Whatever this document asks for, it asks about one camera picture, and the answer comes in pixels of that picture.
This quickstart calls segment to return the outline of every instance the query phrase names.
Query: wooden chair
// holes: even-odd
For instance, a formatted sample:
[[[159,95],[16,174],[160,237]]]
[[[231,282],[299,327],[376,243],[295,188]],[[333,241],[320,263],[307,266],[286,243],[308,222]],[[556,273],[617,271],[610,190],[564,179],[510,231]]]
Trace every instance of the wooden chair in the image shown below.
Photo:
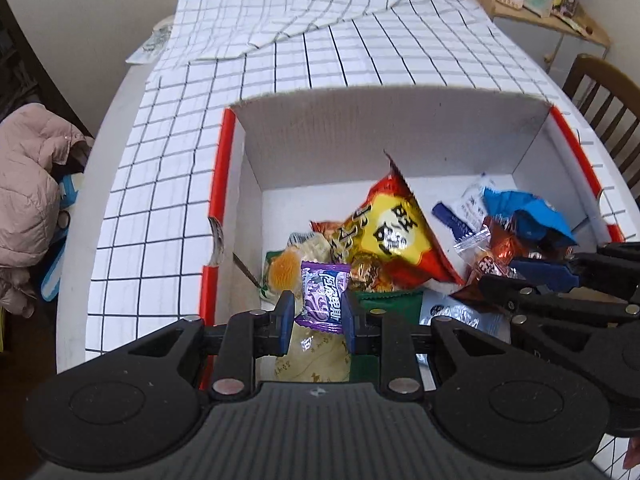
[[[622,103],[622,107],[618,113],[600,135],[600,140],[605,146],[606,142],[618,128],[625,113],[629,111],[629,113],[633,115],[634,121],[626,132],[613,146],[607,146],[611,158],[615,160],[616,156],[624,150],[625,146],[629,143],[636,145],[624,160],[616,162],[620,173],[625,173],[638,156],[640,156],[640,140],[638,140],[637,137],[634,138],[634,132],[638,124],[640,124],[640,88],[612,64],[607,63],[599,57],[580,54],[575,58],[574,65],[571,67],[571,71],[562,87],[564,93],[573,99],[578,90],[578,86],[580,86],[585,76],[592,79],[594,85],[589,90],[584,101],[580,104],[579,110],[582,115],[586,115],[600,88],[609,92],[609,95],[590,121],[590,125],[594,130],[600,126],[614,98],[617,98],[618,101]],[[632,189],[638,182],[640,182],[640,169],[631,175],[630,178],[626,179],[626,184],[629,186],[629,189]]]

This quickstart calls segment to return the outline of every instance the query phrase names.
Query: pink jacket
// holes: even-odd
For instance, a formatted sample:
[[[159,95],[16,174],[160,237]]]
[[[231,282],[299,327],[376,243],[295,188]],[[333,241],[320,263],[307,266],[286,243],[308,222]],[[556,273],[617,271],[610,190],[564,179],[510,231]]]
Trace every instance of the pink jacket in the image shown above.
[[[44,256],[58,219],[60,190],[50,176],[53,164],[65,164],[84,135],[41,104],[28,104],[0,123],[0,304],[26,313],[16,291],[24,270]]]

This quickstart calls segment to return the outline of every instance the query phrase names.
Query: green snack package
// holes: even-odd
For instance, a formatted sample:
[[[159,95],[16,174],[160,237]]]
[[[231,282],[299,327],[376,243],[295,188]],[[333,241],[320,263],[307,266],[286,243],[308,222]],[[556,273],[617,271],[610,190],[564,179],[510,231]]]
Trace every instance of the green snack package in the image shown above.
[[[271,262],[280,256],[284,250],[282,251],[267,251],[266,256],[264,257],[264,267],[262,268],[262,283],[260,287],[260,297],[263,300],[268,301],[269,303],[276,304],[278,298],[280,297],[280,291],[272,290],[269,287],[269,267],[271,267]]]
[[[417,325],[420,321],[423,291],[422,288],[414,288],[397,292],[356,292],[355,294],[365,310],[383,308],[387,312],[399,312],[410,324]],[[349,382],[377,383],[379,373],[378,357],[373,355],[351,356]]]

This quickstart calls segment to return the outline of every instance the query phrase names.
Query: blue object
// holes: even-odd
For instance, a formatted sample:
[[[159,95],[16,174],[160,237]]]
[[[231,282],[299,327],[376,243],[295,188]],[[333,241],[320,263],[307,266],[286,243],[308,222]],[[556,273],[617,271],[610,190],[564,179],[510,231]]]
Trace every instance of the blue object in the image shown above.
[[[438,202],[431,213],[440,220],[444,225],[446,225],[451,232],[453,233],[453,237],[457,242],[462,240],[462,238],[466,238],[469,235],[472,235],[474,232],[471,230],[465,222],[463,222],[455,213],[445,206],[442,202]]]
[[[289,343],[291,342],[291,332],[293,330],[293,317],[295,315],[296,301],[293,296],[291,301],[287,302],[284,314],[282,316],[282,333],[280,334],[280,352],[286,354],[289,351]]]
[[[47,271],[44,280],[40,284],[40,293],[44,301],[53,301],[60,291],[60,276],[62,275],[62,263],[65,256],[65,245],[60,247],[60,252]]]
[[[67,207],[76,203],[78,199],[78,190],[74,187],[74,182],[71,175],[65,175],[60,180],[60,186],[62,190],[60,195],[60,209],[66,209]]]
[[[540,197],[523,191],[495,191],[484,189],[484,205],[489,216],[497,219],[514,219],[516,235],[539,242],[550,232],[555,247],[577,245],[571,229],[562,215]]]
[[[351,312],[351,305],[346,294],[340,297],[340,310],[342,312],[340,323],[342,324],[342,334],[347,345],[347,352],[354,354],[356,351],[356,334],[353,325],[353,312]]]
[[[569,292],[575,286],[580,286],[580,277],[563,264],[530,258],[514,258],[509,266],[520,272],[528,282],[534,285],[546,285],[553,292]]]

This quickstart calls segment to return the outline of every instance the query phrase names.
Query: potato chip bag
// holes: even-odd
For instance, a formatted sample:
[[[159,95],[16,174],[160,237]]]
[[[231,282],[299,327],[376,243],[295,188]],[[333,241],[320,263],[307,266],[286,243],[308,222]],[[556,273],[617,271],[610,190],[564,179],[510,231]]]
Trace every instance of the potato chip bag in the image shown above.
[[[389,163],[388,175],[349,218],[340,226],[311,222],[313,231],[329,240],[333,262],[351,264],[357,256],[372,254],[400,288],[431,278],[462,285],[398,167],[391,158]]]

